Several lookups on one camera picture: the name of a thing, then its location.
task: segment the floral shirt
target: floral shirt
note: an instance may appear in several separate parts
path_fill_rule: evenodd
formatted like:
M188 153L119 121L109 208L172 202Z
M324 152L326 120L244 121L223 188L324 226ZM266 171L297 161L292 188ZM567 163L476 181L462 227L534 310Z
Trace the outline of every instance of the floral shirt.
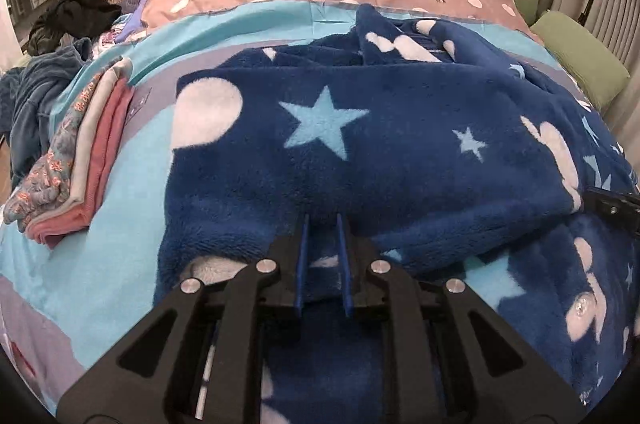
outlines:
M24 232L36 216L60 207L70 195L71 171L76 156L78 129L94 91L107 68L96 74L76 97L56 130L49 151L38 159L31 172L4 205L4 222L18 221Z

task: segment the blue blanket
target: blue blanket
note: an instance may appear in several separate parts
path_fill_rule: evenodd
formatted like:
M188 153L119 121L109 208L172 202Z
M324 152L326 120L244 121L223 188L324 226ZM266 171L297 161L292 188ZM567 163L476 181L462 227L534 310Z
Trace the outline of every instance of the blue blanket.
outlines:
M335 213L412 274L482 291L585 404L626 363L637 253L580 194L637 178L588 105L463 26L363 5L345 35L188 74L172 150L156 302L197 257L253 260L311 217L308 340L268 355L275 422L380 411L379 337L332 300Z

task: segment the triangular cutout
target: triangular cutout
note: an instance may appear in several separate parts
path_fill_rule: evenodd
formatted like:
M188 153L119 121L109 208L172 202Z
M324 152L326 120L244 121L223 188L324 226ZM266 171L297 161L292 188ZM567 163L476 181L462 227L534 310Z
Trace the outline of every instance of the triangular cutout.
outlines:
M469 312L489 375L500 377L524 366L522 358L509 343L477 312Z
M142 377L152 377L177 317L178 312L175 310L163 314L120 356L118 365Z

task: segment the wooden floor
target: wooden floor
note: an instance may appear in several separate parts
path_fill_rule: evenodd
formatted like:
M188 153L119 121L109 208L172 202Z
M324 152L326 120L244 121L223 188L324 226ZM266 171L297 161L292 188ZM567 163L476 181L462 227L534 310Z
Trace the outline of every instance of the wooden floor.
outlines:
M0 146L0 204L4 204L11 194L9 158L9 145L2 140L2 146Z

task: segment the silver screw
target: silver screw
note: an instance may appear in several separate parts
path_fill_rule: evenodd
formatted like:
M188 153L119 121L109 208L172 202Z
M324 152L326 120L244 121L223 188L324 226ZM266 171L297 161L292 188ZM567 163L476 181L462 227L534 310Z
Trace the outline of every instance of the silver screw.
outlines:
M265 258L264 260L260 260L258 263L256 263L255 267L258 270L258 272L261 272L263 274L268 274L276 270L276 268L278 267L278 264L275 263L273 260L270 260L269 258Z
M447 290L452 294L460 294L465 291L466 285L461 279L451 278L445 283Z
M386 274L391 270L391 264L385 260L372 261L370 267L376 274Z
M195 278L187 278L182 283L180 283L180 290L185 294L195 294L198 290L200 290L200 280Z

